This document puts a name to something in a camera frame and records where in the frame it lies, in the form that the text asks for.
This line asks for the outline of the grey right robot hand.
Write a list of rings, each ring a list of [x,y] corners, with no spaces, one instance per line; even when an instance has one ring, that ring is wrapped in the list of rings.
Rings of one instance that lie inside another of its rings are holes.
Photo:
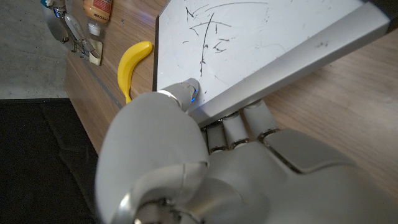
[[[53,37],[71,52],[88,60],[90,55],[100,55],[89,42],[78,20],[67,12],[66,0],[40,0],[47,26]]]

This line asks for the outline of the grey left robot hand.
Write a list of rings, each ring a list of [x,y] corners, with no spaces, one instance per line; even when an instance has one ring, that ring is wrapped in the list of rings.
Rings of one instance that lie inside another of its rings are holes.
[[[191,78],[139,95],[113,119],[99,154],[102,223],[396,223],[397,205],[338,150],[277,129],[263,101],[201,130]]]

